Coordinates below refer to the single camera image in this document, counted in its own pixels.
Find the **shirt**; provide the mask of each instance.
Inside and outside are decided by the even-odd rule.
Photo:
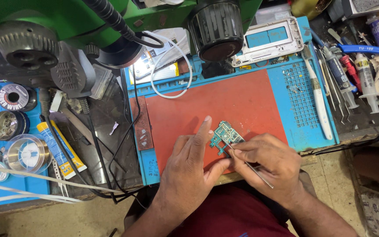
[[[204,202],[169,236],[293,237],[258,198],[242,189],[215,187]]]

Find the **tiled floor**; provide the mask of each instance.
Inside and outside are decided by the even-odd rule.
[[[317,164],[302,167],[309,173],[319,200],[343,217],[359,236],[365,236],[349,166],[343,151],[319,155]]]
[[[365,229],[359,218],[349,168],[343,152],[320,155],[318,163],[304,166],[318,198],[339,213],[359,236]],[[106,237],[118,228],[123,232],[123,219],[133,202],[130,197],[114,205],[109,199],[95,198],[87,203],[59,204],[0,217],[0,234],[9,237]]]

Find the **red silicone mat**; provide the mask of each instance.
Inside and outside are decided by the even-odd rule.
[[[207,115],[213,118],[212,130],[224,120],[245,140],[268,132],[287,144],[266,69],[190,88],[176,99],[149,97],[146,105],[160,174],[176,138],[195,134]],[[218,149],[210,148],[209,143],[204,155],[205,170],[225,157],[224,154],[218,156]]]

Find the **green circuit board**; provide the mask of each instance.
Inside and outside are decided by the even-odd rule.
[[[223,141],[224,146],[221,147],[219,143]],[[210,147],[217,147],[219,149],[218,155],[221,155],[222,153],[225,153],[226,156],[229,156],[224,151],[224,148],[228,146],[231,143],[242,143],[245,142],[245,140],[242,138],[241,135],[239,135],[238,132],[235,131],[235,129],[232,128],[229,122],[221,121],[218,124],[218,127],[214,130],[213,138],[210,140]]]

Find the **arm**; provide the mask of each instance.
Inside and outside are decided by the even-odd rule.
[[[229,150],[235,171],[263,195],[286,208],[294,226],[306,237],[356,237],[355,230],[334,210],[327,207],[305,189],[299,177],[301,157],[294,149],[270,134],[253,137],[245,143],[232,144]],[[270,181],[270,188],[246,162],[259,163],[259,172]]]
[[[152,204],[122,237],[167,236],[206,199],[231,162],[222,159],[203,171],[206,143],[213,137],[210,127],[207,116],[196,135],[178,137]]]
[[[309,236],[357,236],[356,231],[334,210],[307,191],[287,208],[297,233]]]

